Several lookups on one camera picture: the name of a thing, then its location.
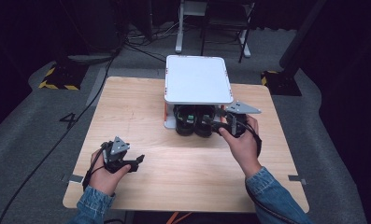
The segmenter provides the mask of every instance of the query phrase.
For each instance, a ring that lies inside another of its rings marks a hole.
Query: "human hand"
[[[99,150],[92,154],[92,162],[97,156],[98,151]],[[131,169],[131,165],[123,166],[115,174],[110,173],[104,167],[98,169],[102,166],[104,166],[104,159],[103,156],[100,155],[93,167],[93,171],[96,171],[91,176],[89,186],[105,193],[108,196],[112,196],[121,178]]]
[[[247,123],[258,134],[258,120],[247,115]],[[232,155],[240,165],[246,178],[249,178],[258,173],[262,165],[258,161],[257,143],[249,131],[245,131],[240,137],[233,137],[224,128],[219,129],[223,139],[228,143]]]

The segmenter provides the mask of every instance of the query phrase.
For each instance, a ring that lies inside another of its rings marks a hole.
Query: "denim sleeve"
[[[312,223],[293,196],[263,167],[256,175],[246,179],[248,192],[269,210],[296,223]],[[284,223],[255,205],[261,223]]]
[[[112,197],[88,186],[77,203],[78,213],[68,224],[104,223],[104,214],[110,208],[115,195]]]

